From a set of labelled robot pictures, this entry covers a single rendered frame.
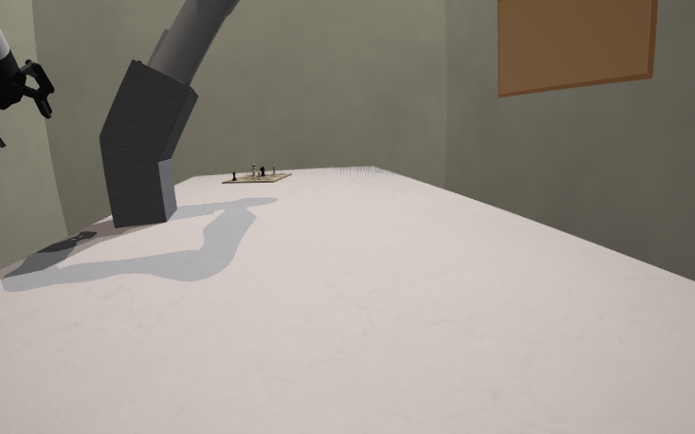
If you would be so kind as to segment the black and tan chessboard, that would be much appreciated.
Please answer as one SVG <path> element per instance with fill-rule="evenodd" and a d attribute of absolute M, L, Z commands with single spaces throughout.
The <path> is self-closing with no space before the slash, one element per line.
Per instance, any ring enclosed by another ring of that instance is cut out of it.
<path fill-rule="evenodd" d="M 256 179 L 251 179 L 251 180 L 249 180 L 249 181 L 246 181 L 246 180 L 248 180 L 249 178 L 251 178 L 251 177 L 253 177 L 253 176 L 251 176 L 251 174 L 245 174 L 245 175 L 236 177 L 237 180 L 232 180 L 232 179 L 233 179 L 233 178 L 232 178 L 232 179 L 230 179 L 230 180 L 223 181 L 222 183 L 263 183 L 263 182 L 276 182 L 276 181 L 281 180 L 281 179 L 283 179 L 283 178 L 285 178 L 285 177 L 287 177 L 287 176 L 289 176 L 289 175 L 291 175 L 291 174 L 292 174 L 292 173 L 277 173 L 277 174 L 267 173 L 265 176 L 261 176 L 262 180 L 257 180 L 257 178 L 258 178 L 258 177 L 257 177 Z"/>

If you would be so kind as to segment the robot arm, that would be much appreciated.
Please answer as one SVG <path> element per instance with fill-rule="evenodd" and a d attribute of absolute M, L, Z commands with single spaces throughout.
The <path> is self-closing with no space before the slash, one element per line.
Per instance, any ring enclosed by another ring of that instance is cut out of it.
<path fill-rule="evenodd" d="M 191 85 L 220 27 L 240 0 L 186 0 L 147 66 Z"/>

